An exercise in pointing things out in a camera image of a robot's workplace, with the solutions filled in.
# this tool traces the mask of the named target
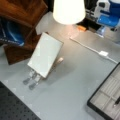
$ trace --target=wire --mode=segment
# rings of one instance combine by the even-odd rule
[[[118,64],[117,61],[113,60],[112,58],[110,58],[110,57],[108,56],[108,52],[106,52],[106,51],[100,51],[100,52],[98,52],[97,50],[95,50],[95,49],[93,49],[93,48],[90,48],[90,47],[88,47],[88,46],[86,46],[86,45],[78,42],[77,40],[74,40],[74,39],[72,39],[72,38],[69,38],[69,39],[72,40],[72,41],[74,41],[74,42],[76,42],[76,43],[78,43],[79,45],[81,45],[81,46],[83,46],[83,47],[91,50],[92,52],[97,53],[99,56],[101,56],[101,57],[103,57],[103,58],[105,58],[105,59],[108,59],[108,60],[112,61],[112,62],[115,63],[115,64]]]

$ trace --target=white table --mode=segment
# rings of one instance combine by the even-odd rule
[[[61,25],[53,21],[51,16],[47,17],[48,25],[43,31],[48,29],[51,36],[64,41],[59,55],[64,57],[64,62],[47,80],[31,91],[22,83],[28,77],[29,60],[9,66],[1,47],[1,82],[42,120],[102,120],[86,103],[115,64],[71,40],[60,37],[58,32]],[[76,40],[98,51],[105,50],[111,58],[118,62],[120,60],[119,45],[101,39],[90,31],[80,33]]]

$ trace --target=lamp shade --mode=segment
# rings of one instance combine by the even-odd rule
[[[85,17],[84,0],[54,0],[54,19],[61,24],[76,24]]]

